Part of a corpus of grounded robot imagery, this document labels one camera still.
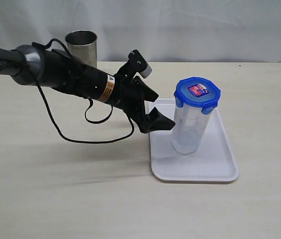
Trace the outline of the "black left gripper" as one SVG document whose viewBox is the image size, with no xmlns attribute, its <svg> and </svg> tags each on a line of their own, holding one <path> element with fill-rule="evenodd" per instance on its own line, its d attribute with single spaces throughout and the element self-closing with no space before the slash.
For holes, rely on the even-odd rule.
<svg viewBox="0 0 281 239">
<path fill-rule="evenodd" d="M 120 99 L 116 105 L 135 121 L 142 133 L 171 130 L 176 123 L 157 108 L 145 113 L 145 101 L 154 102 L 159 96 L 143 82 L 139 74 L 147 63 L 137 49 L 128 54 L 128 61 L 114 74 Z"/>
</svg>

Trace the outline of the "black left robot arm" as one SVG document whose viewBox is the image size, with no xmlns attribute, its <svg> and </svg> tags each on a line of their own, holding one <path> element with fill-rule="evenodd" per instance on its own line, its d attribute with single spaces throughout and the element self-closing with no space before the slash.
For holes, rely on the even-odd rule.
<svg viewBox="0 0 281 239">
<path fill-rule="evenodd" d="M 158 94 L 142 80 L 151 74 L 151 68 L 138 50 L 132 50 L 127 62 L 111 75 L 84 64 L 67 49 L 50 47 L 50 43 L 33 42 L 14 50 L 0 48 L 0 74 L 11 76 L 20 85 L 39 84 L 121 109 L 141 133 L 171 130 L 175 126 L 156 108 L 145 112 L 145 102 L 154 102 Z"/>
</svg>

